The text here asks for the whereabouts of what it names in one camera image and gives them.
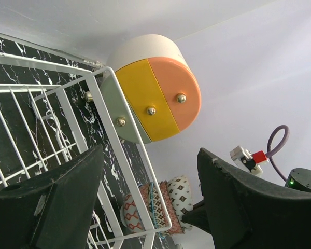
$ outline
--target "white wire rack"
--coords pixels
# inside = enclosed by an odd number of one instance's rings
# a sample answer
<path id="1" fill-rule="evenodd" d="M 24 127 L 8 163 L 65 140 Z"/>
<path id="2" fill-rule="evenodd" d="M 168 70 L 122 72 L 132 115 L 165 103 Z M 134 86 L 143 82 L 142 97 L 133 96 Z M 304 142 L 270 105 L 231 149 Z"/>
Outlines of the white wire rack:
<path id="1" fill-rule="evenodd" d="M 71 87 L 74 84 L 78 84 L 79 82 L 85 80 L 89 91 L 91 92 L 92 96 L 93 96 L 93 101 L 95 104 L 95 107 L 98 111 L 98 114 L 101 118 L 101 121 L 103 123 L 103 126 L 105 128 L 105 131 L 107 133 L 107 136 L 109 138 L 109 141 L 113 147 L 113 150 L 115 152 L 115 155 L 117 157 L 117 160 L 119 162 L 121 171 L 123 173 L 123 176 L 125 178 L 125 181 L 127 183 L 127 186 L 129 188 L 130 193 L 133 196 L 133 199 L 135 201 L 137 210 L 139 212 L 140 218 L 143 222 L 145 231 L 144 232 L 140 232 L 140 233 L 134 233 L 134 234 L 128 234 L 128 235 L 124 235 L 122 232 L 122 229 L 120 227 L 118 218 L 114 212 L 114 209 L 110 203 L 110 199 L 107 195 L 107 192 L 105 190 L 105 187 L 103 185 L 103 183 L 100 183 L 99 189 L 98 189 L 98 198 L 99 201 L 102 205 L 103 210 L 105 211 L 105 214 L 108 218 L 108 222 L 111 226 L 111 229 L 113 231 L 114 234 L 114 238 L 112 239 L 108 239 L 106 238 L 106 235 L 102 229 L 101 226 L 101 221 L 99 219 L 99 217 L 96 215 L 95 212 L 93 212 L 93 217 L 96 221 L 96 223 L 94 225 L 92 225 L 90 227 L 91 229 L 100 228 L 100 231 L 102 232 L 102 235 L 104 236 L 104 241 L 96 241 L 92 235 L 92 233 L 89 231 L 89 241 L 95 246 L 99 246 L 99 245 L 107 245 L 108 248 L 114 248 L 114 249 L 120 249 L 122 247 L 123 241 L 125 239 L 129 239 L 129 238 L 133 238 L 133 237 L 144 237 L 144 249 L 152 249 L 153 247 L 153 242 L 154 242 L 154 236 L 156 233 L 161 232 L 161 231 L 166 231 L 169 230 L 172 226 L 172 222 L 171 219 L 169 217 L 168 214 L 168 210 L 167 208 L 164 208 L 164 213 L 165 216 L 167 218 L 167 220 L 169 221 L 169 225 L 167 227 L 163 227 L 163 228 L 159 228 L 159 229 L 155 229 L 155 227 L 153 226 L 152 220 L 149 216 L 148 210 L 144 204 L 143 198 L 139 192 L 139 188 L 137 185 L 137 182 L 135 180 L 135 177 L 133 175 L 133 172 L 130 168 L 130 165 L 128 163 L 128 160 L 126 158 L 126 155 L 122 149 L 120 140 L 117 136 L 117 133 L 115 131 L 115 127 L 111 121 L 110 115 L 108 113 L 108 110 L 106 108 L 106 104 L 104 102 L 104 99 L 102 97 L 102 94 L 100 92 L 100 89 L 98 87 L 98 84 L 95 80 L 95 75 L 98 75 L 100 73 L 103 73 L 105 71 L 107 71 L 114 79 L 116 86 L 118 87 L 119 91 L 120 91 L 120 95 L 121 98 L 124 101 L 124 105 L 126 108 L 126 111 L 129 114 L 129 117 L 133 123 L 133 127 L 134 130 L 137 134 L 140 146 L 142 148 L 142 153 L 144 154 L 144 157 L 146 159 L 146 165 L 148 170 L 150 171 L 150 175 L 152 177 L 152 181 L 154 181 L 154 185 L 158 191 L 158 193 L 161 193 L 160 188 L 159 188 L 159 184 L 157 181 L 157 178 L 154 174 L 154 171 L 152 169 L 152 165 L 150 162 L 150 159 L 147 155 L 145 146 L 143 144 L 142 138 L 140 137 L 138 128 L 136 126 L 136 123 L 134 121 L 134 118 L 132 116 L 132 113 L 130 111 L 130 108 L 128 106 L 128 103 L 124 97 L 124 93 L 122 92 L 122 89 L 120 87 L 120 84 L 116 78 L 116 75 L 114 73 L 114 71 L 112 70 L 112 68 L 110 67 L 104 67 L 101 68 L 95 72 L 89 71 L 89 70 L 84 70 L 81 68 L 77 68 L 77 67 L 72 67 L 72 66 L 67 66 L 67 65 L 62 65 L 62 64 L 57 64 L 57 63 L 52 63 L 52 62 L 47 62 L 47 61 L 41 61 L 41 60 L 36 60 L 36 59 L 31 59 L 31 58 L 25 58 L 25 57 L 20 57 L 20 56 L 14 56 L 11 54 L 6 54 L 6 53 L 1 53 L 0 52 L 0 64 L 5 64 L 5 65 L 12 65 L 12 66 L 21 66 L 21 67 L 29 67 L 29 68 L 34 68 L 34 69 L 40 69 L 40 70 L 49 70 L 49 71 L 55 71 L 55 72 L 63 72 L 63 73 L 69 73 L 69 74 L 76 74 L 79 75 L 81 77 L 79 77 L 76 80 L 73 80 L 67 84 L 64 84 L 62 86 L 60 85 L 27 85 L 27 84 L 0 84 L 0 93 L 10 93 L 12 99 L 14 100 L 14 103 L 17 107 L 17 110 L 21 116 L 21 119 L 23 120 L 23 123 L 27 129 L 27 132 L 29 134 L 30 140 L 36 150 L 36 154 L 38 157 L 38 160 L 30 165 L 27 165 L 21 154 L 19 151 L 19 148 L 17 147 L 13 136 L 10 132 L 10 129 L 8 127 L 8 124 L 3 116 L 3 113 L 0 109 L 0 120 L 3 124 L 3 127 L 9 137 L 9 140 L 13 146 L 13 149 L 19 159 L 19 162 L 21 164 L 21 170 L 10 175 L 10 176 L 4 176 L 4 174 L 2 173 L 2 170 L 0 168 L 0 185 L 3 185 L 4 187 L 7 187 L 9 184 L 7 183 L 8 180 L 12 179 L 13 177 L 23 173 L 25 174 L 26 178 L 30 178 L 30 173 L 29 170 L 33 167 L 35 167 L 36 165 L 42 165 L 42 167 L 44 168 L 44 171 L 48 171 L 47 167 L 46 167 L 46 161 L 50 158 L 55 158 L 57 163 L 59 165 L 62 164 L 61 160 L 62 158 L 64 159 L 64 161 L 68 161 L 71 160 L 72 156 L 70 154 L 70 151 L 72 149 L 72 147 L 77 146 L 79 153 L 82 153 L 84 151 L 86 151 L 88 149 L 86 140 L 82 134 L 81 128 L 78 124 L 78 121 L 75 117 L 74 111 L 72 109 L 72 106 L 70 105 L 69 99 L 66 95 L 65 89 L 68 87 Z M 19 101 L 16 98 L 16 93 L 27 93 L 31 99 L 32 102 L 32 108 L 34 110 L 34 113 L 37 117 L 37 119 L 40 121 L 41 126 L 44 129 L 44 132 L 46 134 L 46 138 L 47 138 L 47 142 L 49 143 L 51 149 L 52 149 L 52 154 L 48 155 L 47 157 L 42 157 L 39 148 L 37 147 L 37 143 L 35 141 L 34 135 L 30 129 L 30 124 L 28 124 L 24 113 L 20 107 Z M 60 106 L 64 112 L 64 116 L 67 119 L 67 122 L 69 124 L 69 127 L 72 131 L 72 136 L 75 140 L 74 143 L 71 144 L 67 144 L 62 131 L 60 129 L 60 122 L 58 121 L 57 117 L 54 114 L 53 108 L 50 104 L 49 98 L 48 96 L 51 94 L 56 94 L 56 96 L 58 97 L 58 100 L 60 102 Z M 46 100 L 47 102 L 47 106 L 49 109 L 49 114 L 42 116 L 39 108 L 37 106 L 37 101 L 39 100 Z M 53 142 L 51 140 L 51 137 L 49 135 L 49 132 L 47 131 L 46 125 L 44 123 L 44 120 L 51 118 L 52 120 L 54 120 L 54 123 L 56 125 L 56 133 L 55 133 L 55 138 L 56 138 L 56 142 L 58 143 L 55 146 L 55 142 Z M 164 199 L 162 197 L 162 195 L 160 195 L 160 200 L 162 203 L 163 207 L 166 207 Z"/>

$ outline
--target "red connector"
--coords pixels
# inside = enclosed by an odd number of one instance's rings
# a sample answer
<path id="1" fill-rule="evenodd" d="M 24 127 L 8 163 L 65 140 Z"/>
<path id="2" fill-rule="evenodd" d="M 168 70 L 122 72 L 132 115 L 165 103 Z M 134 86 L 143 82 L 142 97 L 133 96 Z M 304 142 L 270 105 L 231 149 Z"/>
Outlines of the red connector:
<path id="1" fill-rule="evenodd" d="M 265 153 L 262 150 L 252 154 L 252 158 L 256 164 L 267 161 L 267 156 L 265 155 Z"/>

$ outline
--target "drawer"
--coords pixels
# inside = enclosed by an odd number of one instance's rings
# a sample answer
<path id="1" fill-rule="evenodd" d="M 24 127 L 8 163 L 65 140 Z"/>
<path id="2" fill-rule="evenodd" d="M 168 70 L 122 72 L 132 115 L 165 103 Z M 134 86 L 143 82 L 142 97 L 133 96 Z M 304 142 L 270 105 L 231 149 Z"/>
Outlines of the drawer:
<path id="1" fill-rule="evenodd" d="M 152 142 L 180 132 L 147 59 L 119 69 L 116 75 L 130 106 Z M 149 106 L 156 108 L 155 115 L 147 114 Z"/>
<path id="2" fill-rule="evenodd" d="M 127 111 L 124 108 L 123 100 L 120 96 L 119 90 L 115 85 L 115 82 L 111 76 L 106 78 L 104 82 L 101 84 L 101 93 L 106 103 L 109 115 L 112 119 L 114 127 L 119 137 L 133 142 L 139 143 L 136 133 L 134 131 L 133 125 L 131 120 L 128 116 Z M 132 111 L 135 122 L 137 124 L 140 136 L 145 144 L 151 143 L 149 136 L 146 134 L 143 126 L 140 124 L 138 118 L 136 117 L 135 113 Z M 124 118 L 125 124 L 124 126 L 118 126 L 117 120 L 118 118 Z"/>
<path id="3" fill-rule="evenodd" d="M 196 78 L 183 63 L 165 57 L 148 59 L 180 129 L 184 130 L 196 119 L 202 105 L 201 92 Z M 177 101 L 179 94 L 184 94 L 183 103 Z"/>

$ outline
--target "marble countertop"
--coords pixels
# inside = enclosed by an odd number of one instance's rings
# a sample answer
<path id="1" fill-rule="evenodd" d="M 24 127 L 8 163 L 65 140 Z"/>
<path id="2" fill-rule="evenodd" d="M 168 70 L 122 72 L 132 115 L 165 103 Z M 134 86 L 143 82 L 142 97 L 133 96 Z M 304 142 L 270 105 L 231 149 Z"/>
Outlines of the marble countertop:
<path id="1" fill-rule="evenodd" d="M 15 43 L 13 41 L 0 38 L 0 52 L 11 53 L 19 56 L 37 58 L 41 60 L 51 61 L 55 63 L 61 63 L 65 65 L 71 65 L 76 67 L 82 67 L 91 70 L 91 68 L 84 64 L 79 64 L 74 61 L 55 56 L 34 48 L 24 46 L 22 44 Z M 73 79 L 76 79 L 76 75 L 57 73 L 57 72 L 47 72 L 43 70 L 35 70 L 33 68 L 22 68 L 16 66 L 0 65 L 0 83 L 7 84 L 65 84 Z M 103 183 L 111 200 L 113 208 L 119 217 L 120 206 L 123 204 L 123 198 L 128 194 L 129 190 L 125 183 L 124 177 L 115 158 L 115 154 L 110 145 L 106 131 L 103 128 L 101 120 L 95 109 L 93 103 L 86 103 L 83 99 L 85 92 L 87 91 L 87 86 L 85 82 L 67 90 L 67 96 L 70 98 L 70 102 L 74 109 L 76 118 L 80 124 L 81 130 L 86 137 L 86 141 L 89 147 L 96 144 L 102 144 L 104 146 L 104 156 L 105 156 L 105 167 L 104 167 L 104 177 Z M 30 97 L 25 93 L 16 94 L 16 98 L 19 101 L 21 109 L 25 115 L 26 120 L 30 124 L 30 129 L 36 138 L 37 146 L 40 150 L 41 156 L 46 157 L 52 154 L 52 149 L 47 140 L 46 134 L 41 126 L 38 119 L 35 118 L 34 112 L 31 108 Z M 69 145 L 74 142 L 68 123 L 64 117 L 61 107 L 58 104 L 56 96 L 49 96 L 49 101 L 54 109 L 55 115 L 58 117 L 60 122 L 61 130 L 65 138 L 66 143 Z M 39 101 L 39 110 L 41 114 L 49 114 L 49 108 L 46 101 Z M 26 128 L 19 116 L 18 110 L 15 107 L 13 99 L 10 94 L 0 94 L 0 109 L 8 123 L 9 130 L 15 139 L 21 157 L 26 165 L 35 164 L 39 161 L 39 156 L 34 149 L 33 144 L 29 138 Z M 56 125 L 53 119 L 45 120 L 48 133 L 53 141 L 55 141 L 55 131 Z M 137 147 L 135 144 L 130 142 L 124 142 L 122 144 L 123 149 L 127 155 L 128 161 L 132 166 L 133 173 L 138 184 L 144 184 L 149 181 L 146 170 L 142 163 L 142 159 L 139 155 Z M 72 147 L 70 153 L 72 156 L 78 153 L 76 146 Z M 60 155 L 60 161 L 64 162 L 63 156 Z M 46 161 L 46 167 L 50 170 L 58 166 L 58 162 L 55 157 L 52 157 Z M 16 156 L 16 153 L 11 146 L 8 136 L 4 130 L 4 127 L 0 120 L 0 168 L 5 177 L 11 176 L 7 181 L 8 184 L 14 184 L 26 180 L 25 173 L 18 173 L 21 168 L 21 163 Z M 29 169 L 29 174 L 31 177 L 44 172 L 44 167 L 42 164 L 36 164 L 34 167 Z M 104 214 L 99 201 L 97 201 L 95 211 L 99 216 L 102 228 L 104 229 L 106 236 L 112 238 L 113 234 L 111 232 L 110 225 L 107 221 L 106 215 Z M 123 228 L 123 232 L 128 234 L 129 232 Z M 96 240 L 102 240 L 100 229 L 93 229 L 92 233 Z M 91 243 L 88 241 L 86 248 L 92 249 Z M 122 246 L 123 249 L 133 248 L 143 248 L 143 239 L 135 238 L 126 240 Z M 156 238 L 154 241 L 154 247 L 156 249 L 161 248 L 175 248 L 173 240 L 167 238 L 161 240 Z"/>

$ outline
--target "metal knob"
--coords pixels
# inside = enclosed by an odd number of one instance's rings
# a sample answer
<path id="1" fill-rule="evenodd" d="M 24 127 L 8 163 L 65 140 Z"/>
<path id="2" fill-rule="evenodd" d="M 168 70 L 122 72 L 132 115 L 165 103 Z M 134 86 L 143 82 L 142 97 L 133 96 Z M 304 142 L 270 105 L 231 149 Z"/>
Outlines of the metal knob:
<path id="1" fill-rule="evenodd" d="M 183 93 L 180 93 L 176 96 L 176 100 L 178 103 L 184 103 L 187 100 L 187 96 Z"/>
<path id="2" fill-rule="evenodd" d="M 93 101 L 93 97 L 92 97 L 92 95 L 91 95 L 91 92 L 86 92 L 86 93 L 84 94 L 84 99 L 85 99 L 86 102 L 91 102 L 91 101 Z"/>
<path id="3" fill-rule="evenodd" d="M 156 114 L 157 109 L 154 106 L 149 106 L 146 112 L 148 115 L 153 116 L 154 114 Z"/>
<path id="4" fill-rule="evenodd" d="M 119 117 L 117 120 L 116 120 L 116 124 L 120 127 L 124 126 L 125 125 L 125 118 L 123 117 Z"/>

